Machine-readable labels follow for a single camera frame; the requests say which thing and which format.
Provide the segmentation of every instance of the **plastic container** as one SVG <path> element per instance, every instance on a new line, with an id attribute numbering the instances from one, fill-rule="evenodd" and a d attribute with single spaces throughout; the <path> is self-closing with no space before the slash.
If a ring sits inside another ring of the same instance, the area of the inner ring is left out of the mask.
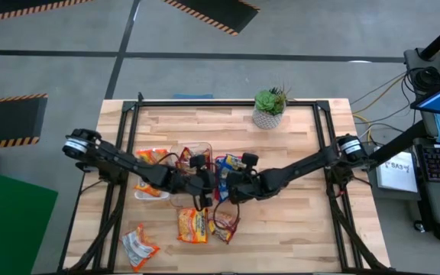
<path id="1" fill-rule="evenodd" d="M 208 163 L 206 166 L 208 167 L 208 169 L 212 169 L 212 165 L 211 163 L 213 163 L 213 150 L 212 150 L 212 145 L 210 145 L 207 142 L 192 142 L 192 143 L 184 143 L 184 144 L 178 144 L 178 145 L 174 145 L 171 147 L 171 152 L 176 153 L 178 156 L 182 157 L 182 153 L 185 149 L 185 147 L 187 147 L 191 154 L 193 156 L 198 155 L 198 154 L 204 154 L 206 151 L 209 152 L 209 157 L 206 158 L 206 162 Z M 182 166 L 180 167 L 181 169 L 185 170 L 188 173 L 194 174 L 196 171 L 196 168 L 189 168 L 189 158 L 187 157 L 186 160 L 181 161 Z"/>

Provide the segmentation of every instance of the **orange snack bag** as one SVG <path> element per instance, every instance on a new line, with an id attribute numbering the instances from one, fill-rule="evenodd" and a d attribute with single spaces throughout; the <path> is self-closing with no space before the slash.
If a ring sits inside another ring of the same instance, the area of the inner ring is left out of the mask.
<path id="1" fill-rule="evenodd" d="M 159 197 L 160 194 L 162 193 L 162 191 L 152 188 L 152 186 L 150 186 L 149 184 L 145 183 L 142 180 L 140 180 L 138 182 L 138 184 L 134 187 L 134 189 L 140 190 L 144 193 L 147 193 L 151 196 L 156 196 L 156 197 Z"/>
<path id="2" fill-rule="evenodd" d="M 148 243 L 142 224 L 137 226 L 137 230 L 121 236 L 121 242 L 130 260 L 130 265 L 136 273 L 160 250 L 158 246 Z"/>
<path id="3" fill-rule="evenodd" d="M 181 209 L 178 213 L 178 227 L 180 241 L 193 244 L 207 243 L 206 209 L 197 211 L 194 208 Z"/>
<path id="4" fill-rule="evenodd" d="M 155 164 L 158 160 L 162 159 L 167 155 L 166 149 L 149 149 L 149 150 L 137 150 L 137 156 L 141 160 L 149 164 Z M 152 188 L 149 184 L 139 181 L 139 183 L 134 187 L 136 190 L 140 190 L 151 196 L 159 197 L 162 191 Z"/>

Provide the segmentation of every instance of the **black metal frame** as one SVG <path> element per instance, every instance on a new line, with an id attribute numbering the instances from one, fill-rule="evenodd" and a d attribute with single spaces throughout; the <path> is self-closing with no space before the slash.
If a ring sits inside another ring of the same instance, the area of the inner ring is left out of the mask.
<path id="1" fill-rule="evenodd" d="M 177 106 L 185 106 L 185 107 L 197 107 L 197 106 L 251 106 L 254 107 L 254 101 L 253 100 L 240 100 L 240 101 L 229 101 L 229 100 L 171 100 L 171 101 L 144 101 L 143 97 L 141 97 L 141 94 L 139 94 L 139 100 L 138 101 L 124 101 L 122 106 L 122 112 L 120 117 L 120 124 L 118 126 L 118 134 L 117 134 L 117 141 L 116 145 L 117 147 L 122 146 L 122 139 L 123 139 L 123 133 L 125 132 L 125 122 L 128 116 L 128 113 L 133 110 L 133 116 L 132 116 L 132 122 L 131 122 L 131 130 L 130 135 L 128 138 L 128 145 L 127 145 L 127 152 L 131 153 L 133 151 L 133 145 L 134 145 L 134 135 L 137 129 L 138 125 L 138 112 L 140 107 L 177 107 Z M 325 114 L 325 120 L 328 127 L 328 134 L 330 137 L 331 143 L 335 142 L 335 129 L 332 122 L 332 114 L 330 111 L 330 106 L 328 101 L 289 101 L 288 106 L 305 106 L 310 107 L 313 110 L 313 116 L 315 119 L 315 129 L 317 132 L 317 137 L 319 139 L 319 146 L 320 148 L 325 147 L 327 144 L 325 144 L 325 137 L 322 129 L 322 120 L 320 112 L 324 112 Z M 331 183 L 328 183 L 327 181 L 327 171 L 325 171 L 325 181 L 326 187 L 329 188 L 331 191 L 334 190 L 334 186 Z M 100 236 L 105 236 L 108 234 L 110 228 L 106 227 L 107 222 L 109 222 L 108 214 L 111 208 L 111 202 L 113 197 L 113 189 L 114 186 L 112 184 L 108 185 L 108 188 L 106 190 L 105 194 L 105 202 L 103 205 L 103 213 L 102 213 L 102 219 L 100 224 L 100 234 L 97 237 L 97 239 Z M 121 185 L 120 193 L 118 197 L 119 202 L 123 202 L 125 200 L 125 193 L 126 193 L 126 184 Z M 120 231 L 120 224 L 121 224 L 121 214 L 123 212 L 123 205 L 117 202 L 117 207 L 121 207 L 121 211 L 119 211 L 119 216 L 116 218 L 114 223 L 114 231 L 112 234 L 112 246 L 110 248 L 110 254 L 109 259 L 107 263 L 106 268 L 101 268 L 101 256 L 102 256 L 102 249 L 103 249 L 103 242 L 105 241 L 104 238 L 99 238 L 99 244 L 95 246 L 95 249 L 92 251 L 94 255 L 94 262 L 92 265 L 92 269 L 90 270 L 71 270 L 70 273 L 72 274 L 81 274 L 81 273 L 113 273 L 114 266 L 115 266 L 115 257 L 116 257 L 116 249 L 118 246 L 118 234 Z M 351 204 L 349 202 L 349 195 L 345 193 L 342 196 L 342 202 L 344 206 L 344 212 L 345 217 L 349 221 L 350 225 L 354 226 L 354 219 L 352 216 L 351 211 Z M 77 206 L 79 204 L 79 197 L 76 200 L 76 205 L 74 209 L 73 219 L 76 214 Z M 332 207 L 338 207 L 334 206 L 333 204 L 329 203 L 331 210 Z M 350 268 L 348 266 L 348 259 L 346 255 L 346 250 L 344 246 L 344 239 L 342 236 L 342 230 L 341 225 L 339 221 L 335 218 L 334 215 L 332 215 L 332 221 L 334 225 L 334 233 L 335 233 L 335 242 L 338 247 L 338 257 L 341 264 L 341 270 L 347 270 Z M 63 262 L 65 260 L 65 256 L 67 253 L 67 247 L 69 245 L 70 241 L 70 235 L 72 232 L 73 227 L 73 220 L 71 221 L 69 232 L 67 235 L 66 243 L 64 245 L 63 253 L 60 258 L 60 265 L 57 273 L 64 271 L 63 270 Z M 352 248 L 352 254 L 354 257 L 354 263 L 355 268 L 357 270 L 363 268 L 362 260 L 361 260 L 361 254 L 355 247 L 354 243 L 351 242 L 351 248 Z"/>

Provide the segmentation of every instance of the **yellow cable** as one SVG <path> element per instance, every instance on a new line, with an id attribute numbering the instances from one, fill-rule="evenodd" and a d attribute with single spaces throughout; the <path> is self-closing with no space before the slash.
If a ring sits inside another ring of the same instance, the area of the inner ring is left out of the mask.
<path id="1" fill-rule="evenodd" d="M 366 118 L 364 118 L 364 117 L 362 117 L 360 115 L 354 115 L 354 114 L 352 116 L 355 117 L 355 118 L 359 118 L 362 122 L 366 122 L 368 127 L 371 126 L 370 122 Z M 367 132 L 367 142 L 371 142 L 371 129 L 369 129 L 369 131 Z"/>
<path id="2" fill-rule="evenodd" d="M 359 112 L 362 112 L 362 111 L 364 111 L 364 110 L 370 108 L 374 103 L 376 103 L 378 100 L 380 100 L 381 97 L 382 97 L 383 95 L 385 95 L 388 91 L 390 91 L 391 88 L 392 88 L 393 86 L 395 86 L 395 84 L 397 84 L 397 83 L 398 83 L 400 80 L 402 80 L 404 77 L 405 77 L 405 75 L 403 75 L 403 76 L 399 77 L 398 79 L 396 79 L 395 81 L 393 81 L 393 83 L 391 83 L 391 85 L 388 86 L 388 88 L 387 88 L 384 92 L 382 92 L 381 95 L 379 95 L 377 98 L 375 98 L 375 100 L 373 100 L 372 103 L 370 103 L 368 106 L 362 108 L 362 109 L 359 110 L 359 111 L 353 112 L 352 114 L 357 114 L 357 113 L 359 113 Z"/>

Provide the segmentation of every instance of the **chip bag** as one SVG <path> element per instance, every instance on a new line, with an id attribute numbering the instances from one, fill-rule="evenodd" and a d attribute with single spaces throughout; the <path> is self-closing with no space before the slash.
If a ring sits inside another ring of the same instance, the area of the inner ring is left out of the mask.
<path id="1" fill-rule="evenodd" d="M 149 184 L 145 183 L 143 180 L 139 180 L 138 184 L 134 187 L 136 190 L 140 190 L 151 196 L 160 197 L 162 191 L 152 188 Z"/>
<path id="2" fill-rule="evenodd" d="M 138 225 L 137 230 L 121 236 L 121 242 L 136 273 L 160 250 L 159 247 L 147 243 L 142 224 Z"/>
<path id="3" fill-rule="evenodd" d="M 212 158 L 212 151 L 210 149 L 193 151 L 188 147 L 183 148 L 183 151 L 180 154 L 180 158 L 176 162 L 176 168 L 189 174 L 195 174 L 196 168 L 189 167 L 189 160 L 191 159 L 191 157 L 198 156 L 201 154 L 205 156 L 205 160 L 207 162 L 206 166 L 208 167 L 208 169 L 211 169 L 212 165 L 209 162 L 211 161 Z"/>
<path id="4" fill-rule="evenodd" d="M 224 157 L 217 157 L 215 159 L 218 169 L 216 170 L 216 176 L 218 181 L 218 186 L 215 191 L 215 199 L 219 202 L 224 202 L 228 198 L 228 188 L 227 188 L 227 176 L 228 172 L 232 170 L 237 170 L 243 167 L 241 157 L 232 156 L 227 154 Z"/>
<path id="5" fill-rule="evenodd" d="M 150 150 L 137 150 L 137 156 L 141 160 L 149 164 L 155 164 L 158 160 L 163 159 L 167 155 L 166 149 L 150 149 Z M 167 163 L 167 158 L 160 162 L 161 164 Z M 136 190 L 147 193 L 151 196 L 160 197 L 162 193 L 160 190 L 152 188 L 149 184 L 140 180 L 138 184 L 134 187 Z"/>
<path id="6" fill-rule="evenodd" d="M 207 243 L 206 209 L 197 211 L 194 208 L 181 209 L 178 212 L 178 227 L 180 241 L 193 244 Z"/>
<path id="7" fill-rule="evenodd" d="M 208 216 L 208 227 L 210 228 L 210 232 L 228 244 L 234 237 L 235 231 L 237 231 L 237 224 L 240 219 L 236 221 L 236 218 L 232 215 L 224 212 L 216 212 L 215 220 L 217 221 L 216 223 L 222 228 L 216 226 L 215 221 L 213 221 L 213 213 L 211 213 Z"/>

